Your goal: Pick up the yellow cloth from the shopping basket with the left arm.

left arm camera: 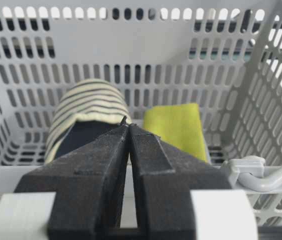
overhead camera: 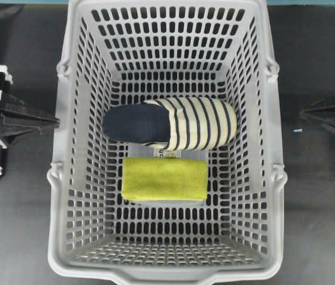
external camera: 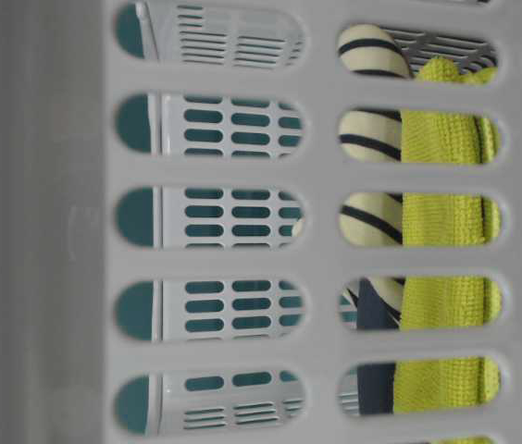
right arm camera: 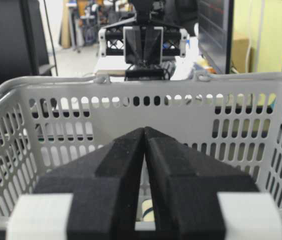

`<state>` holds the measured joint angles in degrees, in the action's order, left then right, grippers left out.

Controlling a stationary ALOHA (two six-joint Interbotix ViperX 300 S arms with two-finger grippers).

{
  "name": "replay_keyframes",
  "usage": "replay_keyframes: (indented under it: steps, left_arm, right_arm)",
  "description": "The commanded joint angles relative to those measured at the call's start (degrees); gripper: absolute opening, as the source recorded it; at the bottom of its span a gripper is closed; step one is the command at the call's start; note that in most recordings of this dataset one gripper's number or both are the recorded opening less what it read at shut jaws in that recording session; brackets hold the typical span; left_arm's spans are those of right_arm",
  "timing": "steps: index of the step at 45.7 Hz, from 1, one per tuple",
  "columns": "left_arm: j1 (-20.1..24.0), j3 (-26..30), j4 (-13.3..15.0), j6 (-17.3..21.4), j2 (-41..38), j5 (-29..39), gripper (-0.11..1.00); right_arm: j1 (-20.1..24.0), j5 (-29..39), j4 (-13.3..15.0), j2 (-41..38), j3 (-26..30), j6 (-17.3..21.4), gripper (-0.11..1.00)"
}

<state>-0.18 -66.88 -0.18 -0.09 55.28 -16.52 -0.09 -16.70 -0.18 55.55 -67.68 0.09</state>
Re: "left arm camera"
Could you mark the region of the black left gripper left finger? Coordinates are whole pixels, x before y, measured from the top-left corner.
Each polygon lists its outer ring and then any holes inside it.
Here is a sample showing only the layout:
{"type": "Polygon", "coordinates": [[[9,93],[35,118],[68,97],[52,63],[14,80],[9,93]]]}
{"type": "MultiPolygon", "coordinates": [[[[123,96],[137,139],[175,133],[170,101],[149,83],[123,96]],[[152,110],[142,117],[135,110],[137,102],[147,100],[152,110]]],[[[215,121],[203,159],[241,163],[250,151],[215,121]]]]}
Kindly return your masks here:
{"type": "Polygon", "coordinates": [[[129,127],[42,165],[0,199],[0,240],[96,240],[120,223],[129,127]]]}

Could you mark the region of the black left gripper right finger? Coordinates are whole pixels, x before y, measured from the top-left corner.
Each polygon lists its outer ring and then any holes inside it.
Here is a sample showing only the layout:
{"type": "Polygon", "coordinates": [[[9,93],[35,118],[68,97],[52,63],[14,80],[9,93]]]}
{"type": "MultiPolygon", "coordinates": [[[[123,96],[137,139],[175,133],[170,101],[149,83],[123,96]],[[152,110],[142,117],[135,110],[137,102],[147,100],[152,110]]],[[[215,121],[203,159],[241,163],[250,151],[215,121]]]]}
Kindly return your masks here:
{"type": "Polygon", "coordinates": [[[256,240],[249,200],[224,173],[135,124],[129,130],[138,226],[149,240],[256,240]]]}

